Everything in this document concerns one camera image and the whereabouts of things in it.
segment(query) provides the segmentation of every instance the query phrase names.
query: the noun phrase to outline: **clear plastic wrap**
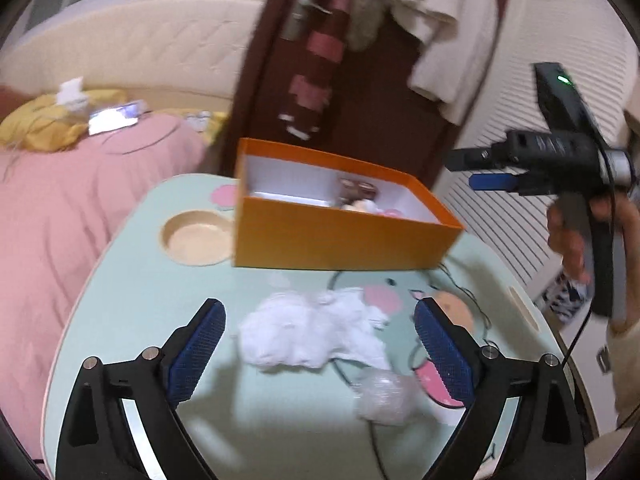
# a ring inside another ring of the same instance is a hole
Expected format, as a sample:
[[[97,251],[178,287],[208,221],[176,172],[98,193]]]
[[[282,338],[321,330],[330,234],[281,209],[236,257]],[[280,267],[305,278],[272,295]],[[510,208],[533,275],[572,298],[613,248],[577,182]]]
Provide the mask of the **clear plastic wrap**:
[[[414,376],[365,368],[354,384],[356,413],[386,426],[401,426],[418,407],[420,384]]]

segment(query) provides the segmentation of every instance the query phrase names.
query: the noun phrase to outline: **white tissue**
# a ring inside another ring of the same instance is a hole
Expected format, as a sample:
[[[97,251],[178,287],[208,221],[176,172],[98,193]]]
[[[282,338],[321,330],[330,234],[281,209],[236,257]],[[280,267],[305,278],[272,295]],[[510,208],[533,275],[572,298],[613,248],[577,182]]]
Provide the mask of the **white tissue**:
[[[56,104],[66,107],[75,114],[88,111],[89,96],[82,92],[84,78],[77,77],[60,85],[56,95]]]
[[[240,325],[242,359],[260,368],[321,368],[337,358],[389,370],[385,344],[374,331],[388,317],[362,297],[357,287],[312,298],[293,291],[272,294]]]

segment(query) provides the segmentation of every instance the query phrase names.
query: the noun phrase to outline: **metal screw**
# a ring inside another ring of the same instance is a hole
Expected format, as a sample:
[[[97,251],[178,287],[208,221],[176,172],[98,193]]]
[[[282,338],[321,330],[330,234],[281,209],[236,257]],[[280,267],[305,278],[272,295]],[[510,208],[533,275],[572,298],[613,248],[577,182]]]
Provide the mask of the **metal screw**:
[[[85,368],[86,370],[91,370],[91,368],[95,368],[95,365],[97,364],[98,364],[97,357],[88,357],[82,363],[82,368]]]
[[[545,354],[545,363],[549,366],[558,366],[560,360],[553,354]]]
[[[142,351],[142,357],[147,361],[151,361],[152,359],[155,359],[156,357],[158,357],[159,354],[160,354],[160,349],[156,346],[150,346],[149,348],[145,348]]]
[[[487,359],[495,359],[500,355],[500,351],[495,346],[487,345],[482,347],[482,355]]]

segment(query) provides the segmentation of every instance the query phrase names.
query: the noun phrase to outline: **white louvered door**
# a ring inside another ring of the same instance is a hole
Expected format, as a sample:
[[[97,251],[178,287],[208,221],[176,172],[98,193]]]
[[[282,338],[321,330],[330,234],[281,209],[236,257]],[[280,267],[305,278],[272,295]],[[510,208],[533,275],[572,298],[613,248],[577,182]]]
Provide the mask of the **white louvered door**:
[[[626,143],[623,105],[636,79],[638,51],[607,1],[510,0],[494,62],[457,147],[503,140],[510,128],[546,129],[530,67],[541,61],[560,62],[607,142]],[[473,192],[468,177],[444,171],[436,194],[536,296],[560,269],[546,246],[546,208],[553,197]]]

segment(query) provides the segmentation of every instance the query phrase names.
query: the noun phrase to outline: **bed headboard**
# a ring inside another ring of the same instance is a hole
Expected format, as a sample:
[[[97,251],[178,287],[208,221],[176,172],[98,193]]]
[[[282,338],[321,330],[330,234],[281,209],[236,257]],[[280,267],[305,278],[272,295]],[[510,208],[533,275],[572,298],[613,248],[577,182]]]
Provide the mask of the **bed headboard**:
[[[0,84],[38,95],[84,76],[85,88],[158,92],[171,106],[188,106],[185,96],[230,100],[261,7],[144,0],[82,14],[31,31],[3,54]]]

